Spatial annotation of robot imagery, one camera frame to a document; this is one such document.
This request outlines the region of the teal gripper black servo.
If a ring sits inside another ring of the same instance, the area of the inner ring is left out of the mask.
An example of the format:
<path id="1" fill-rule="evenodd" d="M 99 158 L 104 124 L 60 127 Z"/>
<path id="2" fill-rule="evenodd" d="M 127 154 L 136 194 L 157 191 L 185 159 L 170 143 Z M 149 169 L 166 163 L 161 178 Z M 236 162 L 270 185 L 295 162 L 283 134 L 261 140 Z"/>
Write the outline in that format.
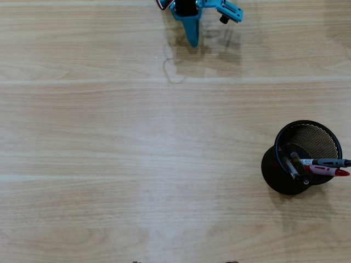
<path id="1" fill-rule="evenodd" d="M 199 44 L 199 19 L 202 17 L 202 10 L 207 2 L 201 0 L 175 0 L 170 6 L 175 20 L 182 20 L 186 38 L 193 48 L 197 48 Z"/>

